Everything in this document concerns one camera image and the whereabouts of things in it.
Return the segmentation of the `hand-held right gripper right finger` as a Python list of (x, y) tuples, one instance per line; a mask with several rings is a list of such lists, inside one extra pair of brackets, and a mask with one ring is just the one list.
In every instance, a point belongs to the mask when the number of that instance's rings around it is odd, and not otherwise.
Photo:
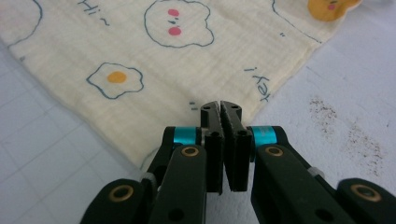
[(220, 122), (224, 131), (224, 165), (231, 191), (248, 189), (249, 164), (255, 161), (258, 148), (287, 141), (280, 126), (242, 124), (242, 107), (220, 102)]

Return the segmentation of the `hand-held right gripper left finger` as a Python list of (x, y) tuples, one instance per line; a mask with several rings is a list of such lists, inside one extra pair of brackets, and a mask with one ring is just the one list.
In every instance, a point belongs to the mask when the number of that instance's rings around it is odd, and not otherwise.
[(168, 126), (163, 133), (163, 141), (168, 141), (172, 150), (182, 145), (203, 147), (206, 151), (206, 190), (221, 194), (224, 134), (219, 112), (218, 102), (202, 105), (199, 127)]

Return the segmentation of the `cream printed cloth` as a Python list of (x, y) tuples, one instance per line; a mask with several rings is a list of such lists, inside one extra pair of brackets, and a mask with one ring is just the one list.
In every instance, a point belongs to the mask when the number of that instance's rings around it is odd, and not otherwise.
[(272, 98), (361, 0), (0, 0), (0, 40), (132, 163), (201, 105)]

